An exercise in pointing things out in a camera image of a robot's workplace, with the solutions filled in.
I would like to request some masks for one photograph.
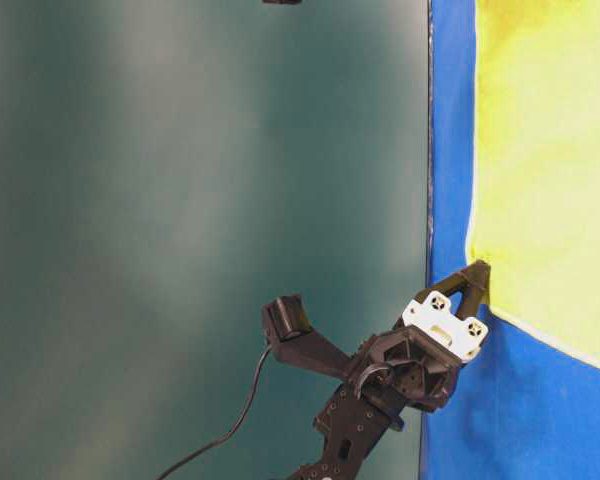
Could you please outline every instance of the yellow cloth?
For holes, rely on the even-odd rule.
[[[600,0],[477,0],[466,254],[492,311],[600,368]]]

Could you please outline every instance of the dark green wall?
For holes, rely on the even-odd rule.
[[[154,478],[235,420],[260,306],[346,351],[424,283],[426,2],[0,1],[0,479]],[[174,478],[318,458],[270,362]],[[360,478],[416,476],[419,415]]]

